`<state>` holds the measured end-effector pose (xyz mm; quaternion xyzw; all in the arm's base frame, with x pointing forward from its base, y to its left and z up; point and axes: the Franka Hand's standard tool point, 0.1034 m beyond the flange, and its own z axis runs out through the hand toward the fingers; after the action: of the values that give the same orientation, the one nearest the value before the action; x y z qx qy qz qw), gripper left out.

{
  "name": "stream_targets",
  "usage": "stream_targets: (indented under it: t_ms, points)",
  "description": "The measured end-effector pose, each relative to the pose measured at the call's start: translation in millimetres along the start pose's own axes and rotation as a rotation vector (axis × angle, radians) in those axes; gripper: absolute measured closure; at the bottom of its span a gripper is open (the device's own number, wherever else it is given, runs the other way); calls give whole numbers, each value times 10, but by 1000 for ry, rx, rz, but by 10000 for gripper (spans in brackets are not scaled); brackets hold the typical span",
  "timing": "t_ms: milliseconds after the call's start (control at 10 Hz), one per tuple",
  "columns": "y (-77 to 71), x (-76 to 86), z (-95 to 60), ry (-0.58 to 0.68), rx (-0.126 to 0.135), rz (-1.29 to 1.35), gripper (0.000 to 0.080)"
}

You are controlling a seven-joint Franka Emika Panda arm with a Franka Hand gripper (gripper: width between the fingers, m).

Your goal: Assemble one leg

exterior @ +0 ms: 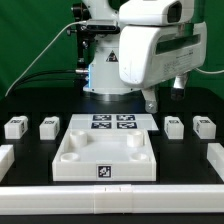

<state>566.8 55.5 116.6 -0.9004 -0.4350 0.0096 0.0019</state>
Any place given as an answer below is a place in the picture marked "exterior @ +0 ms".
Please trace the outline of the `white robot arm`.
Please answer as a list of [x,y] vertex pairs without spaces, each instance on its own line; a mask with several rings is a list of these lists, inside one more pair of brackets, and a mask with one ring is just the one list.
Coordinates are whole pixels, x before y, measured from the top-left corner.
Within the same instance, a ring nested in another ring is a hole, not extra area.
[[85,93],[105,101],[142,93],[155,113],[156,86],[172,79],[171,97],[184,98],[206,54],[206,24],[193,20],[197,0],[128,0],[117,10],[109,0],[82,2],[90,17],[81,30],[95,42]]

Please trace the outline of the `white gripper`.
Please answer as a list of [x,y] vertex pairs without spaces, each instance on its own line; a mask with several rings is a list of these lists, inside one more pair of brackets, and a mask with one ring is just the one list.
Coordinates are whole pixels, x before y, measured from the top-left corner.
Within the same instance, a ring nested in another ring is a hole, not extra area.
[[181,36],[178,26],[126,26],[119,42],[120,79],[127,86],[144,89],[145,110],[156,113],[156,90],[151,86],[176,76],[171,99],[182,100],[188,81],[184,73],[204,63],[206,43],[205,22],[195,24],[189,36]]

